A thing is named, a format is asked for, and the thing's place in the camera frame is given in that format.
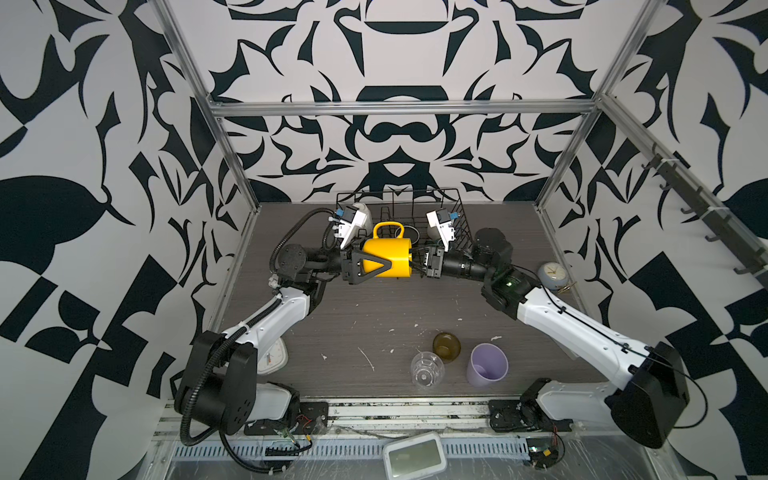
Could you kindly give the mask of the black wire dish rack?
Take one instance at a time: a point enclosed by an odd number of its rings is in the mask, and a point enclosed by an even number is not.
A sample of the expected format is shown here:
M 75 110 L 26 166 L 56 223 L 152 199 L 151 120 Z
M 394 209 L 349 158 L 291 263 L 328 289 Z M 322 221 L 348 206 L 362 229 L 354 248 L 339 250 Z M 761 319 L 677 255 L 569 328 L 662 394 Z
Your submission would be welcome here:
M 450 248 L 466 252 L 472 245 L 471 229 L 457 188 L 385 187 L 380 191 L 364 189 L 335 194 L 337 209 L 353 207 L 355 204 L 363 204 L 369 211 L 365 227 L 357 234 L 360 240 L 371 239 L 373 227 L 380 222 L 399 222 L 404 231 L 397 226 L 384 226 L 379 230 L 379 236 L 389 238 L 403 232 L 404 237 L 412 241 L 417 253 L 422 254 L 428 246 L 442 243 L 439 232 L 429 226 L 427 213 L 446 210 L 454 216 L 451 225 L 455 239 L 450 241 Z

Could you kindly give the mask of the cream white mug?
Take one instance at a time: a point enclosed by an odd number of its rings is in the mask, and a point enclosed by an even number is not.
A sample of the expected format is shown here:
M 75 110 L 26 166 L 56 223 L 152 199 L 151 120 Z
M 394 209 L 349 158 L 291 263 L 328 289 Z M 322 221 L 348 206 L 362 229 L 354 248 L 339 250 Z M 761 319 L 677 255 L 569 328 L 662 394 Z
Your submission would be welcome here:
M 367 237 L 373 232 L 373 217 L 368 206 L 361 202 L 356 202 L 351 205 L 355 210 L 353 216 L 353 233 L 356 236 Z

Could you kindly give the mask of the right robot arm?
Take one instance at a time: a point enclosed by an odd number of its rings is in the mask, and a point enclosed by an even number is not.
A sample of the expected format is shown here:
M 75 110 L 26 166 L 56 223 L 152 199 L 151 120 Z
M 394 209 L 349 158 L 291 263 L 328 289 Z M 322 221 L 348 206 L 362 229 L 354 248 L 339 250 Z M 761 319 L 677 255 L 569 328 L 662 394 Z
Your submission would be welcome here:
M 511 256 L 511 244 L 495 228 L 480 230 L 468 250 L 432 242 L 416 254 L 422 274 L 479 282 L 495 310 L 549 336 L 605 377 L 607 389 L 591 402 L 579 401 L 574 388 L 545 382 L 535 401 L 550 419 L 605 419 L 640 445 L 661 448 L 690 403 L 680 353 L 664 341 L 650 346 L 592 319 Z

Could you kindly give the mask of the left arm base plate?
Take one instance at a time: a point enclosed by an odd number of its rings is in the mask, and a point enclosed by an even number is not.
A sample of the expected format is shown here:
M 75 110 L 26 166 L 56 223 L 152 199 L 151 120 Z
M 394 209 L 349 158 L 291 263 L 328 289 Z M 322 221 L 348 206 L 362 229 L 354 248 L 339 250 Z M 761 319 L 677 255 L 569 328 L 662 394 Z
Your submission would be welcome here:
M 324 401 L 301 401 L 289 406 L 287 413 L 278 420 L 256 420 L 247 423 L 244 434 L 266 436 L 295 434 L 311 435 L 326 428 L 329 417 L 329 403 Z

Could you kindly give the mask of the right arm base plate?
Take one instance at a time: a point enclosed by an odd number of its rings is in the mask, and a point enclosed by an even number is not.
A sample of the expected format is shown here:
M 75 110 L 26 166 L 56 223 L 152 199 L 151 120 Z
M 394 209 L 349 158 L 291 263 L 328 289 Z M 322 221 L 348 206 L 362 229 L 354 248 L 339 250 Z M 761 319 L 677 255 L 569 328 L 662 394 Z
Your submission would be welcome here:
M 571 432 L 572 421 L 553 420 L 532 400 L 490 400 L 489 425 L 496 433 Z

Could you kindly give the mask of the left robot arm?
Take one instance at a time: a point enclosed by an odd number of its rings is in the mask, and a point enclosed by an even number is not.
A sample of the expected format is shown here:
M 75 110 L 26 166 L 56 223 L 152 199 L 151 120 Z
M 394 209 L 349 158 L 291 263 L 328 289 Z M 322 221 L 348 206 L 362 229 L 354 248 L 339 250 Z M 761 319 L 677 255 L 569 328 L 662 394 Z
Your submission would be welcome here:
M 326 285 L 337 277 L 353 284 L 368 280 L 362 264 L 368 254 L 362 238 L 373 231 L 367 206 L 316 208 L 301 217 L 269 257 L 272 298 L 223 331 L 195 337 L 174 395 L 180 414 L 179 439 L 187 447 L 218 435 L 230 458 L 255 474 L 278 475 L 313 442 L 294 443 L 278 461 L 253 463 L 237 454 L 229 438 L 251 421 L 273 421 L 292 431 L 300 415 L 296 390 L 258 380 L 258 364 L 283 334 L 320 304 Z

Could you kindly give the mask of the yellow mug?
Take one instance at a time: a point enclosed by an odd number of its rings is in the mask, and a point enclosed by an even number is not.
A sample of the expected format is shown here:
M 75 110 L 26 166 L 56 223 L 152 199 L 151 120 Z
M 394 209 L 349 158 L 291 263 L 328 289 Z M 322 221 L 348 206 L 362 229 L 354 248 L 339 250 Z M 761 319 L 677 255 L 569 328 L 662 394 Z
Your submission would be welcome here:
M 413 272 L 409 265 L 411 249 L 412 241 L 405 237 L 405 226 L 395 221 L 377 223 L 372 237 L 362 247 L 362 251 L 392 262 L 392 268 L 376 276 L 379 278 L 409 278 Z

